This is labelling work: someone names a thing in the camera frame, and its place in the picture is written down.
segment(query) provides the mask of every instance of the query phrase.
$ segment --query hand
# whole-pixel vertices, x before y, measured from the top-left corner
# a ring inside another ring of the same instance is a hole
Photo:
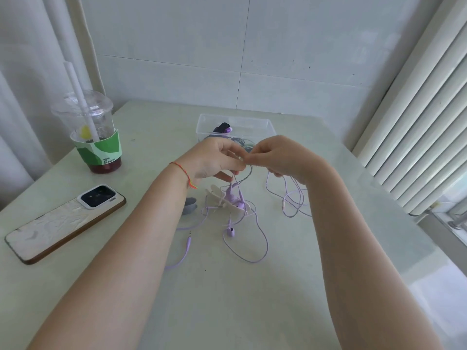
[[[175,162],[181,164],[193,180],[214,176],[231,182],[232,177],[221,170],[228,169],[237,175],[245,169],[245,164],[239,158],[246,155],[248,153],[236,142],[211,137],[198,142]]]
[[[260,141],[243,161],[247,165],[266,167],[276,177],[289,175],[305,184],[311,165],[324,159],[298,142],[277,135]]]

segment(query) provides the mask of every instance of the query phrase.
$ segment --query white table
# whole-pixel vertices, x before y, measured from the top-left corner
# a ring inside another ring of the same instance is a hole
[[[445,318],[455,322],[459,317],[447,316],[449,310],[441,314],[438,308],[443,303],[437,301],[437,295],[452,299],[467,285],[466,278],[319,119],[144,101],[129,102],[114,115],[123,148],[119,170],[94,175],[73,150],[0,212],[4,237],[99,183],[107,183],[127,198],[120,210],[37,264],[21,264],[9,247],[0,243],[0,348],[25,348],[157,174],[196,143],[200,113],[269,118],[277,133],[324,156],[342,175],[370,228],[447,347],[457,349],[459,329],[465,332],[466,323],[464,328],[446,325]],[[140,349],[340,348],[327,308],[312,220],[301,215],[284,217],[281,200],[265,190],[265,179],[266,170],[255,168],[244,191],[250,191],[245,198],[258,207],[260,225],[269,239],[267,257],[254,265],[238,259],[222,241],[224,227],[220,224],[226,223],[228,216],[211,214],[193,231],[184,263],[164,273]],[[201,188],[213,182],[213,178],[207,179]],[[272,189],[283,193],[282,180],[273,177],[270,182]],[[204,189],[189,194],[202,201]],[[182,217],[180,224],[193,225],[199,218],[198,213]],[[168,264],[183,255],[187,234],[176,233]],[[236,227],[232,244],[250,258],[263,254],[264,240],[254,218]],[[438,285],[440,273],[450,285]],[[461,306],[467,309],[463,302],[456,304],[457,313]]]

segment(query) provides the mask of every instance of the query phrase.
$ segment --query clear plastic box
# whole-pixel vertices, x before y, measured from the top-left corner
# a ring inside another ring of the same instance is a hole
[[[229,133],[213,132],[222,123],[228,123],[232,128]],[[256,145],[261,140],[276,135],[276,130],[269,119],[249,117],[228,117],[215,114],[201,114],[196,126],[198,142],[210,135],[222,136],[234,141],[243,141],[242,146]]]

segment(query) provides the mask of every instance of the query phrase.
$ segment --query plastic container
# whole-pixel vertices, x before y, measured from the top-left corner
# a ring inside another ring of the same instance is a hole
[[[92,172],[97,174],[113,172],[121,166],[120,140],[112,120],[114,104],[100,92],[89,90],[83,92],[89,107],[90,117],[99,136],[100,141],[97,144],[92,140],[88,126],[89,118],[86,118],[81,111],[73,92],[54,103],[51,106],[52,113],[60,118],[70,135],[70,139]]]
[[[213,132],[222,123],[228,123],[232,131],[229,133]],[[196,126],[198,141],[202,141],[208,136],[221,136],[237,141],[243,147],[252,147],[261,140],[274,135],[276,135],[276,130],[269,119],[201,114]]]

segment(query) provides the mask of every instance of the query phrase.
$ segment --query left hand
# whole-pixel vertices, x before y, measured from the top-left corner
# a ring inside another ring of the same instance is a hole
[[[193,181],[214,176],[225,182],[231,182],[232,177],[221,170],[228,169],[237,175],[239,171],[245,169],[245,164],[240,158],[247,155],[248,153],[236,142],[211,137],[198,142],[175,162],[186,169]]]

